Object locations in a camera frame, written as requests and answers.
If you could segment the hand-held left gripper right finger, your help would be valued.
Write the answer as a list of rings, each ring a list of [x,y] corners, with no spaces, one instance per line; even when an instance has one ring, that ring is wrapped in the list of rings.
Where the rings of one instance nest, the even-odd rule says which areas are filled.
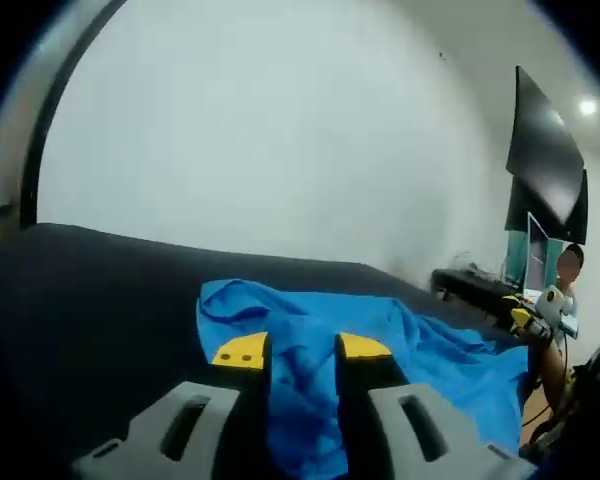
[[[391,351],[366,337],[334,341],[338,423],[350,479],[528,479],[534,466],[479,439],[474,423]]]

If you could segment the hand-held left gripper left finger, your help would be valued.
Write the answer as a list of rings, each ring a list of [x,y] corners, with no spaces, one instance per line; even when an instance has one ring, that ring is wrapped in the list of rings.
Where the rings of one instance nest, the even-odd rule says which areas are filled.
[[[134,417],[123,439],[76,460],[78,479],[261,479],[272,469],[265,426],[270,343],[222,345],[200,383],[183,382]]]

